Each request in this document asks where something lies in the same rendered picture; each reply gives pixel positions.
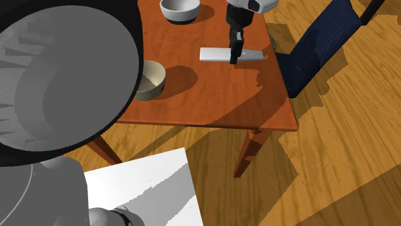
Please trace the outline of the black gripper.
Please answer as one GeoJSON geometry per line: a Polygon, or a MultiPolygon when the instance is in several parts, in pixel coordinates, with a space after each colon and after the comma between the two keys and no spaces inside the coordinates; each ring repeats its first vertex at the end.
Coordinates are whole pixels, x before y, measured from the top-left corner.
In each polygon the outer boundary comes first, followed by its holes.
{"type": "Polygon", "coordinates": [[[236,64],[242,54],[244,38],[240,30],[253,21],[253,12],[247,9],[227,4],[226,22],[230,25],[230,64],[236,64]]]}

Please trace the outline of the white flat remote control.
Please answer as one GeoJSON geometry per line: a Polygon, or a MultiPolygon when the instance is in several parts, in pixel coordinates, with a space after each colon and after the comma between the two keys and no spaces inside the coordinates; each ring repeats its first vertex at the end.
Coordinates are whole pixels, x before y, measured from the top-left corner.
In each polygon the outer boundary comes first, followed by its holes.
{"type": "MultiPolygon", "coordinates": [[[[231,58],[230,48],[200,48],[199,60],[201,62],[229,62],[231,58]]],[[[243,49],[237,58],[241,61],[261,61],[264,59],[262,51],[243,49]]]]}

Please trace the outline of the red-brown wooden table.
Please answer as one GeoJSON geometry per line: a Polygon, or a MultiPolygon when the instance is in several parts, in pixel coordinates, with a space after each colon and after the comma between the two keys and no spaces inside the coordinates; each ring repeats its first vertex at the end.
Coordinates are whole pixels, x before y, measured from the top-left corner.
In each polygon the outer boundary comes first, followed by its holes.
{"type": "Polygon", "coordinates": [[[226,0],[200,0],[195,22],[169,23],[160,0],[137,0],[143,23],[144,57],[162,64],[166,83],[150,101],[134,100],[120,123],[204,126],[246,130],[234,176],[240,177],[273,131],[298,124],[263,16],[245,29],[245,47],[262,51],[256,62],[202,62],[202,47],[226,47],[226,0]]]}

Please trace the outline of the white bowl with dark base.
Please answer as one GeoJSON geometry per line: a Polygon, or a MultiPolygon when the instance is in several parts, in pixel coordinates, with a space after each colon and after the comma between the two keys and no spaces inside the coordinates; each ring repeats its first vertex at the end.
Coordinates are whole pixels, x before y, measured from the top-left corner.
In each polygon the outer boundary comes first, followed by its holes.
{"type": "Polygon", "coordinates": [[[168,22],[185,25],[193,22],[200,10],[200,0],[161,0],[160,9],[168,22]]]}

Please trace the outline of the dark blue chair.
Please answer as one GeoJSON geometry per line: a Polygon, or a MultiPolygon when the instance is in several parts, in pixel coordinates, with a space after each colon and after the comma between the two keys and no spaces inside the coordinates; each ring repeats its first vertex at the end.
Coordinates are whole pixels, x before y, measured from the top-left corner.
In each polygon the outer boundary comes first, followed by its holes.
{"type": "Polygon", "coordinates": [[[290,98],[295,98],[346,41],[370,22],[384,1],[371,0],[358,16],[350,0],[332,0],[289,54],[276,53],[290,98]]]}

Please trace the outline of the beige bowl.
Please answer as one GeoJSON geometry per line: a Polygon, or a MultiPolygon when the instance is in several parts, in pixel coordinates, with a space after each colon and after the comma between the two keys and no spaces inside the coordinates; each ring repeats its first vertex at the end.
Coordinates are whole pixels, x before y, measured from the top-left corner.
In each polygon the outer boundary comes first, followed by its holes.
{"type": "Polygon", "coordinates": [[[166,70],[159,63],[152,60],[145,60],[143,75],[134,97],[136,100],[153,100],[162,93],[165,86],[166,70]]]}

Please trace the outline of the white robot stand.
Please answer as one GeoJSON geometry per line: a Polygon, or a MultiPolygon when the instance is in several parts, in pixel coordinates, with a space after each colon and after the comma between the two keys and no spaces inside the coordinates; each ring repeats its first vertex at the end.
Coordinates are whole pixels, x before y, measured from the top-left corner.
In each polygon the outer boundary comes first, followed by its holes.
{"type": "Polygon", "coordinates": [[[204,226],[184,148],[84,175],[90,208],[125,209],[144,226],[204,226]]]}

